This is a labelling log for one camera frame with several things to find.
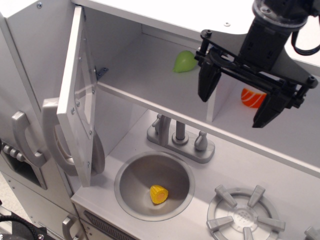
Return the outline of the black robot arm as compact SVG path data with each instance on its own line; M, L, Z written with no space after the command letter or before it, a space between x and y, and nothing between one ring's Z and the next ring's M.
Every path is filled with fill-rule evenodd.
M284 109L299 108L318 80L295 63L285 44L296 45L308 17L320 15L317 0L256 0L254 19L247 33L231 34L205 29L195 59L200 66L198 96L208 101L222 74L264 93L254 119L263 128Z

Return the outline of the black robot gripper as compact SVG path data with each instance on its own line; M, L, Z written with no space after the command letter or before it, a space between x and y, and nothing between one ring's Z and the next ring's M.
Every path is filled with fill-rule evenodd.
M318 51L318 48L304 50L296 46L299 31L308 17L308 14L257 14L248 32L240 35L203 30L202 44L195 55L200 66L200 99L207 102L221 75L227 74L266 93L253 118L253 128L264 128L284 108L299 108L308 90L318 82L288 56L285 44L291 39L294 50L302 56Z

